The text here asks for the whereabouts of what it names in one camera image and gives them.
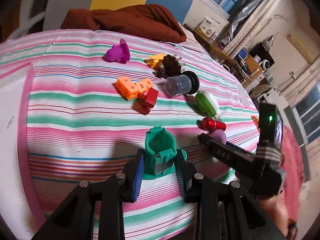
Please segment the person right hand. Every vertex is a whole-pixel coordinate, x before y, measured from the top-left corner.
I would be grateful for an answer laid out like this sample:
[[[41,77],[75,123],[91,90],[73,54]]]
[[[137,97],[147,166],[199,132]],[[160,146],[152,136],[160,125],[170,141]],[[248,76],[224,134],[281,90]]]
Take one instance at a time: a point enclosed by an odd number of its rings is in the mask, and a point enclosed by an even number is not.
[[[286,239],[296,239],[298,233],[297,224],[289,217],[287,207],[281,196],[258,196],[257,202]]]

